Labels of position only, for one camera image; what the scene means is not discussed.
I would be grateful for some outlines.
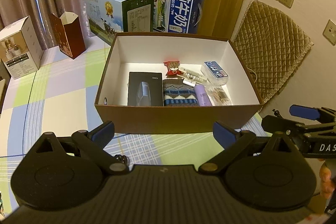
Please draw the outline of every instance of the blue milk box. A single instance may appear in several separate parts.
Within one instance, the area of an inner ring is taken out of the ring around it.
[[[85,0],[91,32],[112,46],[116,32],[152,32],[154,0]]]
[[[154,30],[197,33],[204,0],[154,0]]]

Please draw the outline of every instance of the hand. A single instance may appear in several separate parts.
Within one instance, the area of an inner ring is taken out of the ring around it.
[[[335,183],[330,179],[331,171],[327,168],[326,163],[323,163],[320,168],[320,179],[321,179],[321,195],[328,199],[331,197],[333,191],[336,188]]]

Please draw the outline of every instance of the patterned knit sock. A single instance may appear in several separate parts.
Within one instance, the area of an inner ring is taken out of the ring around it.
[[[183,79],[164,79],[162,83],[165,106],[198,106],[194,88],[183,84]]]

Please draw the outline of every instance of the checkered tablecloth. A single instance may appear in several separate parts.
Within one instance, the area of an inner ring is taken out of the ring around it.
[[[94,106],[110,47],[98,37],[86,41],[87,50],[75,60],[58,47],[44,52],[36,73],[11,80],[0,118],[0,191],[6,214],[17,207],[10,187],[11,175],[31,146],[46,131],[70,136],[102,123]],[[260,116],[244,126],[264,135]],[[223,148],[212,133],[177,135],[115,134],[105,147],[123,154],[133,164],[194,164],[197,169]]]

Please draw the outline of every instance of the quilted cushion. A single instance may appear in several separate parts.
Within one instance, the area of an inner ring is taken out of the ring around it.
[[[314,45],[289,16],[258,0],[248,6],[233,43],[256,73],[263,103],[279,91]]]

